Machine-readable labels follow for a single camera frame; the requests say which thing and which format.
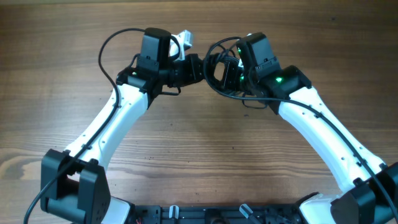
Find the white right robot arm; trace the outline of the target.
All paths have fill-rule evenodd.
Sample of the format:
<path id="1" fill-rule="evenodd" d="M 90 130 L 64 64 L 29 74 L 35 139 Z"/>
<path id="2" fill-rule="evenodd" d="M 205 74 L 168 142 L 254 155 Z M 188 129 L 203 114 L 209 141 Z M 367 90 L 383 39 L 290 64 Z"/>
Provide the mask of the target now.
<path id="1" fill-rule="evenodd" d="M 227 90 L 258 101 L 291 124 L 332 173 L 339 194 L 311 194 L 298 204 L 306 223 L 387 223 L 397 218 L 397 165 L 366 149 L 328 109 L 296 67 L 282 68 L 265 34 L 239 39 L 239 72 Z"/>

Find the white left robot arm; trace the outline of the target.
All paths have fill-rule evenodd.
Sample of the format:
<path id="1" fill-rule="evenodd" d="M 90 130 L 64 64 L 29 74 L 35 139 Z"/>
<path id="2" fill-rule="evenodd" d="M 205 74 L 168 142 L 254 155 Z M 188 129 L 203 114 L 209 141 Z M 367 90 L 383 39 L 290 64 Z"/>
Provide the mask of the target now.
<path id="1" fill-rule="evenodd" d="M 193 34 L 143 30 L 141 51 L 111 79 L 113 92 L 85 131 L 63 151 L 49 150 L 41 162 L 43 212 L 72 223 L 140 223 L 135 206 L 113 197 L 106 171 L 134 123 L 160 95 L 177 96 L 203 80 L 203 64 L 189 54 Z"/>

